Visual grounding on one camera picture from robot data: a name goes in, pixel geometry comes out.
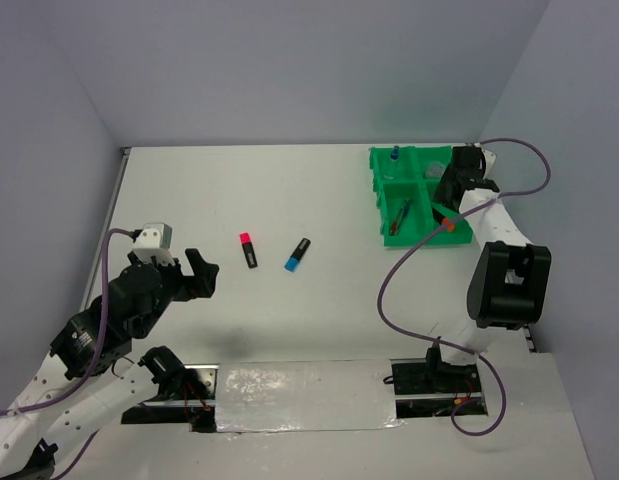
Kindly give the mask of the orange highlighter marker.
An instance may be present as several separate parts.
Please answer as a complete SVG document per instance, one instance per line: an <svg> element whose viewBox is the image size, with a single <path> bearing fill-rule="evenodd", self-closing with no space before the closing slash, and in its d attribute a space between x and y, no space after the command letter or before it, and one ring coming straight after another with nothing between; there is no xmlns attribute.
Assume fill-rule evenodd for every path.
<svg viewBox="0 0 619 480"><path fill-rule="evenodd" d="M444 226L448 232L455 230L455 224L439 208L432 207L432 217L438 225Z"/></svg>

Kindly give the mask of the pink highlighter marker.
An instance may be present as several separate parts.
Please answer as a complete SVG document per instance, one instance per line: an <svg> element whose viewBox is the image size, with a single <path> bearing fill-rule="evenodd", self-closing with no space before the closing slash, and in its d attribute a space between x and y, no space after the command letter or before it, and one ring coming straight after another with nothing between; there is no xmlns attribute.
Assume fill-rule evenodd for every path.
<svg viewBox="0 0 619 480"><path fill-rule="evenodd" d="M248 232L240 233L239 240L248 268L256 268L258 266L258 262L250 234Z"/></svg>

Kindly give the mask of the small clear spray bottle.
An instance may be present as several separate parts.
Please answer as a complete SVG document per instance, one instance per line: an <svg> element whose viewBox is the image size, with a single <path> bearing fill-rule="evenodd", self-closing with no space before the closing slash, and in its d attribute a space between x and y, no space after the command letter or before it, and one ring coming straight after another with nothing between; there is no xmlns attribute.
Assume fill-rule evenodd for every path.
<svg viewBox="0 0 619 480"><path fill-rule="evenodd" d="M390 154L389 158L385 164L384 169L384 178L387 180L393 180L396 175L396 171L399 165L399 155L400 155L400 147L395 145Z"/></svg>

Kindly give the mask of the red gel pen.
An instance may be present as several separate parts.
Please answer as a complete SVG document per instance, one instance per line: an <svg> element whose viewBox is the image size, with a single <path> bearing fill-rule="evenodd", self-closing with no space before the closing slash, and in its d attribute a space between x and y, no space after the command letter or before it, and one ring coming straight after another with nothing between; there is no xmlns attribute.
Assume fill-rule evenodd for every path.
<svg viewBox="0 0 619 480"><path fill-rule="evenodd" d="M401 225L401 223L402 223L402 221L403 221L403 219L405 217L405 212L409 208L409 204L410 204L409 200L404 200L401 203L401 205L400 205L400 207L398 209L398 212L396 214L396 217L395 217L395 219L393 220L393 222L392 222L392 224L390 226L389 234L391 236L395 236L398 233L400 225Z"/></svg>

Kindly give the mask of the blue highlighter marker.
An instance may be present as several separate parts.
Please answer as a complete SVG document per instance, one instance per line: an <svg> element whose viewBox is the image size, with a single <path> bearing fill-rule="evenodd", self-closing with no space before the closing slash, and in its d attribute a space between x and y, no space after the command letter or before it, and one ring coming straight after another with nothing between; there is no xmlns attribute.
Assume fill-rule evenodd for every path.
<svg viewBox="0 0 619 480"><path fill-rule="evenodd" d="M303 256L307 252L310 244L311 244L311 241L308 238L303 238L298 243L298 245L296 246L296 248L294 249L294 251L292 252L292 254L290 255L290 257L288 258L287 262L284 265L284 268L287 271L294 272L296 270Z"/></svg>

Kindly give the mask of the clear paper clip jar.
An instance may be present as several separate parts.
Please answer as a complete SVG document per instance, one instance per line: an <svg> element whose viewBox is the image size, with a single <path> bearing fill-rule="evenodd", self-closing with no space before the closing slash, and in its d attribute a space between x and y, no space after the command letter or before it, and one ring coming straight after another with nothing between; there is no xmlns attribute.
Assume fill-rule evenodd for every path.
<svg viewBox="0 0 619 480"><path fill-rule="evenodd" d="M424 178L429 180L440 180L446 171L443 163L432 161L424 171Z"/></svg>

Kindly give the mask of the blue gel pen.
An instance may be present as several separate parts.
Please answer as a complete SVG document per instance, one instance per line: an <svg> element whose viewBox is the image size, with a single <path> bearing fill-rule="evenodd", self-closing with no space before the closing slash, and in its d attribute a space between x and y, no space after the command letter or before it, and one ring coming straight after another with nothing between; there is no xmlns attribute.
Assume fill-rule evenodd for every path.
<svg viewBox="0 0 619 480"><path fill-rule="evenodd" d="M396 219L394 220L391 226L390 233L392 236L396 236L399 233L400 228L402 224L404 223L404 220L406 219L412 204L413 204L413 200L407 199L400 206Z"/></svg>

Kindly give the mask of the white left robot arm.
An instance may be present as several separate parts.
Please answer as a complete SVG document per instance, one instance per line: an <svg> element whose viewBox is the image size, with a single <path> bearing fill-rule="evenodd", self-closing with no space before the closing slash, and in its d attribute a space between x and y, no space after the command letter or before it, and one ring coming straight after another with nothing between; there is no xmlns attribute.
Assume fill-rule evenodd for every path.
<svg viewBox="0 0 619 480"><path fill-rule="evenodd" d="M0 479L50 479L73 447L132 406L155 396L205 402L208 386L166 346L152 347L126 371L96 384L130 354L173 302L210 298L219 267L195 249L179 261L135 254L105 294L73 316L7 414L0 414Z"/></svg>

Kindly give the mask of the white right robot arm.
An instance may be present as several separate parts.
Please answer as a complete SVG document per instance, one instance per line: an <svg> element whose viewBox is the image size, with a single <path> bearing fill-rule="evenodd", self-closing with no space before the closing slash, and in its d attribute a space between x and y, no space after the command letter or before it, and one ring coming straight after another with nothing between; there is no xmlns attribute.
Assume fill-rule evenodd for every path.
<svg viewBox="0 0 619 480"><path fill-rule="evenodd" d="M492 344L536 323L543 310L550 250L521 233L499 187L487 177L489 168L478 145L455 146L434 194L436 203L463 216L480 247L466 294L468 318L441 338L441 357L423 369L435 391L458 380L457 365L473 364Z"/></svg>

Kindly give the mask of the green four-compartment bin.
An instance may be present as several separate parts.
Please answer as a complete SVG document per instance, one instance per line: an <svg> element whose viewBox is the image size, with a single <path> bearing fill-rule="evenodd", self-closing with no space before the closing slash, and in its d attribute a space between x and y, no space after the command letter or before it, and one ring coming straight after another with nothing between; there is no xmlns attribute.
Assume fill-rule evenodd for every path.
<svg viewBox="0 0 619 480"><path fill-rule="evenodd" d="M372 147L369 150L369 167L373 173L372 189L380 213L380 235L389 248L410 248L440 227L432 217L432 207L439 208L450 219L456 213L433 202L433 195L440 180L424 178L424 171L432 161L450 164L452 147L445 146L399 146L399 165L393 180L384 178L385 164L394 146ZM389 234L390 226L404 200L413 204L396 236ZM455 230L446 229L428 242L430 246L459 246L472 241L473 232L467 221L455 224Z"/></svg>

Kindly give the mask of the silver foil sheet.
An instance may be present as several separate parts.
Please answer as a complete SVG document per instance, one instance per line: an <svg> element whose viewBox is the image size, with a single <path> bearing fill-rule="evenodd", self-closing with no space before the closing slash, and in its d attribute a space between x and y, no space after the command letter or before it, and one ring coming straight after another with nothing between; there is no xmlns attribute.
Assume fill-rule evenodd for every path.
<svg viewBox="0 0 619 480"><path fill-rule="evenodd" d="M395 428L387 360L235 363L219 367L216 428L223 433Z"/></svg>

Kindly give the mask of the aluminium table edge rail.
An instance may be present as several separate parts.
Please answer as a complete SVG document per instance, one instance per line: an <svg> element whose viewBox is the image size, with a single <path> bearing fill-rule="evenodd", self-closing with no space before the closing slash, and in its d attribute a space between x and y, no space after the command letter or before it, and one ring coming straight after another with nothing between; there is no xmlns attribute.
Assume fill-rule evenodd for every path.
<svg viewBox="0 0 619 480"><path fill-rule="evenodd" d="M89 263L88 274L85 277L84 288L81 291L81 296L77 307L71 312L69 318L72 319L78 313L88 308L90 297L94 289L96 277L98 276L99 265L101 261L101 250L103 241L107 231L111 226L113 213L115 210L116 202L120 193L120 188L124 179L125 171L127 168L131 146L123 146L118 149L118 156L116 158L115 177L111 185L110 191L106 194L104 204L105 210L102 220L99 223L99 227L96 230L97 237L95 243L95 249L91 256Z"/></svg>

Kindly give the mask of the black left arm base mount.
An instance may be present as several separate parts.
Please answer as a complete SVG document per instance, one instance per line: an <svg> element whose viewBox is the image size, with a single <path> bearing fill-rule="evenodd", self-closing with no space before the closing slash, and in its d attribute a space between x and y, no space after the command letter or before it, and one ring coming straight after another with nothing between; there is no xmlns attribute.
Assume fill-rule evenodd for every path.
<svg viewBox="0 0 619 480"><path fill-rule="evenodd" d="M216 433L216 387L218 365L191 364L193 382L183 383L179 391L169 387L149 400L125 411L122 425L178 425L190 432Z"/></svg>

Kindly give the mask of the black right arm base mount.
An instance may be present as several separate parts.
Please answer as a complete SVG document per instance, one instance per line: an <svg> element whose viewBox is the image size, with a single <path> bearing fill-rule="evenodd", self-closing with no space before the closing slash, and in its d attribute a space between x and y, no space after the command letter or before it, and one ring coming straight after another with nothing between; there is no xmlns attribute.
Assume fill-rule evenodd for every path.
<svg viewBox="0 0 619 480"><path fill-rule="evenodd" d="M400 419L449 417L458 406L458 416L487 414L476 365L444 362L439 347L424 359L392 361L383 383L393 388Z"/></svg>

